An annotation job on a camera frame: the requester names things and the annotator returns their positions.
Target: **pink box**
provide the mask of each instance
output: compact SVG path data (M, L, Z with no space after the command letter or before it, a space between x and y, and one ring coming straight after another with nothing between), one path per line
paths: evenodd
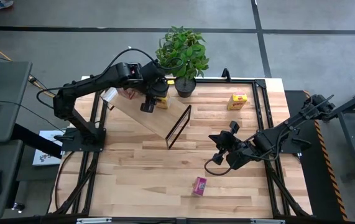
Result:
M192 189L192 194L197 196L202 196L205 191L206 179L202 177L197 177L194 183L194 188Z

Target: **black and orange stripe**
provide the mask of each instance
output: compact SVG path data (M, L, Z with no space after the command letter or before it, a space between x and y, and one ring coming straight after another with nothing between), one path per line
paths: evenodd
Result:
M304 91L304 92L305 92L307 98L309 98L310 97L310 93L308 91ZM317 134L318 134L318 139L320 140L320 144L321 144L322 152L323 152L323 155L324 155L325 163L328 166L328 172L329 172L329 175L330 175L330 178L331 178L331 181L332 181L332 186L334 188L334 193L336 194L336 199L337 199L337 201L339 203L339 206L340 206L340 212L341 212L341 214L343 216L343 220L344 221L348 221L346 210L344 209L343 200L341 198L341 194L340 194L340 191L339 191L338 183L336 181L336 177L334 176L334 172L333 172L333 168L332 168L332 165L331 165L331 161L329 159L328 151L326 150L324 138L322 137L322 134L321 134L321 126L320 126L320 124L318 123L317 120L314 120L314 125L315 125L315 129L317 131Z

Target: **green leaves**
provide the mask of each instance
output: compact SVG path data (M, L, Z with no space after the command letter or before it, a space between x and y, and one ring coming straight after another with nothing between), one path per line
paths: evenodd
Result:
M175 77L204 77L203 70L209 68L209 59L205 57L205 40L200 33L186 30L184 27L174 27L159 40L159 49L155 52L163 67L176 67L183 61L183 66L170 70Z

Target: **wooden tabletop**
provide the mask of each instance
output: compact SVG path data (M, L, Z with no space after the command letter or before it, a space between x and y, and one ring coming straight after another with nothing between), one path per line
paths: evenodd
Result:
M281 79L265 79L274 125L289 117ZM243 91L248 101L240 111L228 111L226 104L234 92ZM252 88L247 84L197 84L189 98L179 98L173 86L169 93L192 105L191 120L171 150L165 141L117 109L108 113L105 150L100 154L91 216L109 217L201 217L270 218L269 191L263 162L250 162L238 170L217 177L205 172L203 165L217 152L209 134L229 130L235 120L241 140L253 135L257 127ZM262 114L265 114L259 91ZM76 109L89 119L94 95L76 101ZM78 178L82 153L67 162L58 186L59 203L71 193ZM311 213L302 167L296 157L281 155L285 185ZM214 172L228 168L210 163ZM207 179L205 194L192 196L196 177ZM282 212L280 192L276 190ZM55 210L54 199L50 212Z

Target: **shoe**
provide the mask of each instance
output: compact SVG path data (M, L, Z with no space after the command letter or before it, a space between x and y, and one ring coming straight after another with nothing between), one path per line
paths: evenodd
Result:
M13 0L0 0L0 9L5 9L14 4Z

